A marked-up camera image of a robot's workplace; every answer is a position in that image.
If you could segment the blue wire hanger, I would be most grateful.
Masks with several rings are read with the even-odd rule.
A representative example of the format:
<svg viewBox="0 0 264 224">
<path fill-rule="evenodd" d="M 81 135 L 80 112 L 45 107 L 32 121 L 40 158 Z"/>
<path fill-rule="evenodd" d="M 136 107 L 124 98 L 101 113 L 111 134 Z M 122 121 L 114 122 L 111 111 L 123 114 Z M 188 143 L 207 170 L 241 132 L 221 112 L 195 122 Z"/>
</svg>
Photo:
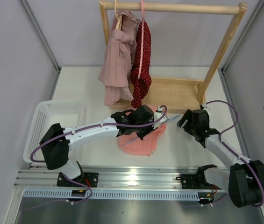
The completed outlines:
<svg viewBox="0 0 264 224">
<path fill-rule="evenodd" d="M 181 116 L 181 114 L 176 114 L 176 115 L 174 115 L 174 116 L 171 117 L 171 118 L 168 118 L 168 116 L 166 116 L 165 121 L 162 122 L 161 124 L 166 124 L 166 123 L 168 123 L 168 122 L 171 122 L 172 120 L 175 120 L 175 119 L 178 118 L 179 116 Z M 135 140 L 137 140 L 137 139 L 138 139 L 138 137 L 135 137 L 135 138 L 133 138 L 133 139 L 127 141 L 127 142 L 124 143 L 123 145 L 126 146 L 126 145 L 130 144 L 131 142 L 133 142 L 133 141 L 135 141 Z"/>
</svg>

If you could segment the salmon pink skirt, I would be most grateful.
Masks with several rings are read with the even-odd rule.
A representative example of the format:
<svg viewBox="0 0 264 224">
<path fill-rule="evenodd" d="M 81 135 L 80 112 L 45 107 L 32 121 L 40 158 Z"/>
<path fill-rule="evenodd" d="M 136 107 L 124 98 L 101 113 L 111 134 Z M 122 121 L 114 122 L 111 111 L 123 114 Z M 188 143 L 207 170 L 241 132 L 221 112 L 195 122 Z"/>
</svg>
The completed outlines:
<svg viewBox="0 0 264 224">
<path fill-rule="evenodd" d="M 143 140 L 138 138 L 136 133 L 120 136 L 117 138 L 117 145 L 127 154 L 150 156 L 156 151 L 157 140 L 165 133 L 166 126 L 166 124 L 159 126 L 157 130 L 145 136 Z"/>
</svg>

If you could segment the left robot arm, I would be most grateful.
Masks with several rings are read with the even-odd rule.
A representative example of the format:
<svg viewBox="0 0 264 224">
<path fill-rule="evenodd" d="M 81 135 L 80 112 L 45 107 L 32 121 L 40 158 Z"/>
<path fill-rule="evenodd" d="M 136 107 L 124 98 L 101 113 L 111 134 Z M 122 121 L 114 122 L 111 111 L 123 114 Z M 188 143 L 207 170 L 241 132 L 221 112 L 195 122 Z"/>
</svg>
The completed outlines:
<svg viewBox="0 0 264 224">
<path fill-rule="evenodd" d="M 161 114 L 162 110 L 152 110 L 142 105 L 136 110 L 115 112 L 104 120 L 86 126 L 63 128 L 61 124 L 55 123 L 40 141 L 44 163 L 47 169 L 58 170 L 66 175 L 72 186 L 80 186 L 85 174 L 80 163 L 69 158 L 71 150 L 95 140 L 133 133 L 142 140 L 157 128 L 155 122 Z"/>
</svg>

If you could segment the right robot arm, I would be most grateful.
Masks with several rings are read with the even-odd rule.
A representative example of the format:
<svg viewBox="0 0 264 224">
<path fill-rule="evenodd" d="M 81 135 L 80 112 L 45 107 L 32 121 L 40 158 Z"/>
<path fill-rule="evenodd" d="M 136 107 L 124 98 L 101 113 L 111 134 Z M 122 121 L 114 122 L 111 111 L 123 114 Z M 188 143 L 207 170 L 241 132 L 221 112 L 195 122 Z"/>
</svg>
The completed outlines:
<svg viewBox="0 0 264 224">
<path fill-rule="evenodd" d="M 177 126 L 193 136 L 201 146 L 213 153 L 227 168 L 216 165 L 201 166 L 196 171 L 196 184 L 202 188 L 218 187 L 228 193 L 232 203 L 238 207 L 262 206 L 264 204 L 264 164 L 260 160 L 239 154 L 209 126 L 209 115 L 205 110 L 187 110 Z"/>
</svg>

